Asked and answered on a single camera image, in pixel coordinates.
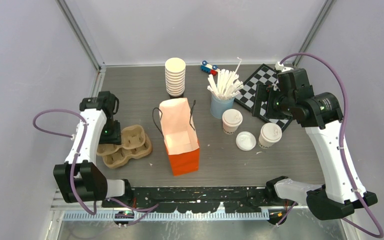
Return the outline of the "white plastic cup lid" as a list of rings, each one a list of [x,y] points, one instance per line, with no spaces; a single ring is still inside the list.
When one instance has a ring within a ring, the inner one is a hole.
[[[228,109],[222,114],[222,121],[227,126],[237,127],[243,121],[241,112],[237,109]]]

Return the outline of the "stack of paper cups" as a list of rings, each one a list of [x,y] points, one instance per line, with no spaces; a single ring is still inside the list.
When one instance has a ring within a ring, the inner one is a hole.
[[[179,57],[164,64],[166,91],[170,98],[183,98],[186,89],[186,63]]]

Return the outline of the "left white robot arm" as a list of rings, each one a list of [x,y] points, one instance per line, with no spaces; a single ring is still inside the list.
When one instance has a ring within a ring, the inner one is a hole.
[[[106,179],[96,166],[100,144],[120,144],[121,127],[114,119],[119,99],[110,91],[101,91],[97,97],[84,98],[79,104],[82,117],[71,151],[63,164],[57,164],[53,176],[65,202],[76,203],[72,190],[83,202],[114,198],[121,207],[128,207],[134,192],[127,179]]]

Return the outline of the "stack of white lids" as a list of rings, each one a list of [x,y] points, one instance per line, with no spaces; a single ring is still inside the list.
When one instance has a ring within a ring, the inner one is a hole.
[[[242,151],[251,151],[257,144],[255,136],[248,131],[241,131],[235,139],[236,146]]]

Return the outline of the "white paper coffee cup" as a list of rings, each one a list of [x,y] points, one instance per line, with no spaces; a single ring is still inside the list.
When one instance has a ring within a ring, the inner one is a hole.
[[[236,125],[229,125],[227,123],[223,123],[222,127],[223,127],[224,133],[226,133],[228,135],[232,135],[237,131],[239,125],[237,125],[237,124]]]
[[[267,148],[270,148],[271,146],[273,146],[279,140],[280,140],[279,138],[276,138],[274,140],[269,139],[269,138],[265,137],[264,135],[260,134],[258,137],[258,145],[263,149],[267,149]]]

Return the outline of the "orange paper bag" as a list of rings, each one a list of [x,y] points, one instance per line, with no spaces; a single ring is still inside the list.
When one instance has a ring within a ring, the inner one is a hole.
[[[196,105],[187,98],[173,98],[162,101],[152,111],[158,112],[160,126],[153,123],[161,133],[170,162],[172,174],[180,176],[199,170],[200,144],[193,122]]]

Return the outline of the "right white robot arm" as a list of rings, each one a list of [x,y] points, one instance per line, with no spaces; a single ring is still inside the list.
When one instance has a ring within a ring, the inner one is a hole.
[[[354,168],[343,134],[346,118],[338,99],[329,92],[316,95],[303,68],[280,72],[277,77],[278,85],[256,85],[255,102],[267,103],[268,118],[293,119],[305,129],[314,145],[324,184],[280,176],[267,181],[267,202],[305,204],[322,221],[342,219],[356,209],[376,204],[377,195],[366,190]]]

